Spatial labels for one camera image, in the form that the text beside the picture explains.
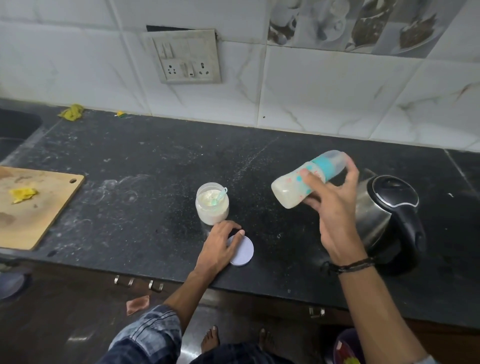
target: black countertop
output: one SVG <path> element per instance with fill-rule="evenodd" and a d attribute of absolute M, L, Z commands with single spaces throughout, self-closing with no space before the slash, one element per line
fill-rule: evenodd
<path fill-rule="evenodd" d="M 271 182 L 324 151 L 347 152 L 359 169 L 391 174 L 419 193 L 428 237 L 420 266 L 385 280 L 403 316 L 480 328 L 479 154 L 87 110 L 59 121 L 62 108 L 2 101 L 39 114 L 44 126 L 3 164 L 83 174 L 86 182 L 34 251 L 10 257 L 125 275 L 183 281 L 206 230 L 200 185 L 228 187 L 229 219 L 246 230 L 255 254 L 228 266 L 214 288 L 346 308 L 327 259 L 318 215 L 284 209 Z"/>

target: wooden cutting board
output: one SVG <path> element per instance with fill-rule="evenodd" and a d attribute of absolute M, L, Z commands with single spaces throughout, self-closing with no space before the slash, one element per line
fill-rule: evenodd
<path fill-rule="evenodd" d="M 0 247 L 33 249 L 83 180 L 77 174 L 0 166 Z M 38 194 L 13 204 L 9 191 L 23 187 Z"/>

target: kettle handle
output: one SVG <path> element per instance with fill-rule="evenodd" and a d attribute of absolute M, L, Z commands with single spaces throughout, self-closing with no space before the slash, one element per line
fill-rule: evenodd
<path fill-rule="evenodd" d="M 427 246 L 425 230 L 415 207 L 402 205 L 392 209 L 391 221 L 399 230 L 401 251 L 388 263 L 377 264 L 381 274 L 399 275 L 410 272 L 420 261 Z"/>

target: bracelet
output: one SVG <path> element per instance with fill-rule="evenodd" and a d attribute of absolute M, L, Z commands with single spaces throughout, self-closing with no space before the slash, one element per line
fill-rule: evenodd
<path fill-rule="evenodd" d="M 358 262 L 349 264 L 348 266 L 338 266 L 331 262 L 325 262 L 324 265 L 327 265 L 327 268 L 329 271 L 334 272 L 336 274 L 342 274 L 342 273 L 349 273 L 349 272 L 357 272 L 359 270 L 374 266 L 375 261 L 373 258 L 368 257 L 366 259 L 359 260 Z"/>

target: baby bottle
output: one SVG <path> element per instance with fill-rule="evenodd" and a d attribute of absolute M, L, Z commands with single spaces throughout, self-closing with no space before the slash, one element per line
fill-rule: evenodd
<path fill-rule="evenodd" d="M 338 150 L 329 150 L 302 164 L 296 170 L 278 177 L 272 183 L 272 191 L 283 207 L 295 207 L 312 192 L 310 187 L 303 183 L 301 179 L 301 169 L 308 169 L 325 183 L 339 174 L 345 167 L 345 163 L 344 153 Z"/>

